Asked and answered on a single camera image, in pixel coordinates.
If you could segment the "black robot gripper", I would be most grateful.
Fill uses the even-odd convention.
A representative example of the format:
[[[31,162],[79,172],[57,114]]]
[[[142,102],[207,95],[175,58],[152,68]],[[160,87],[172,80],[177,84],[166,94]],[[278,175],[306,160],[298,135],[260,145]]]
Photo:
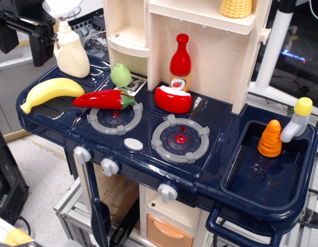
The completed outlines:
[[[9,53],[19,45],[17,31],[29,34],[33,64],[43,66],[54,53],[55,18],[43,1],[0,1],[0,51]]]

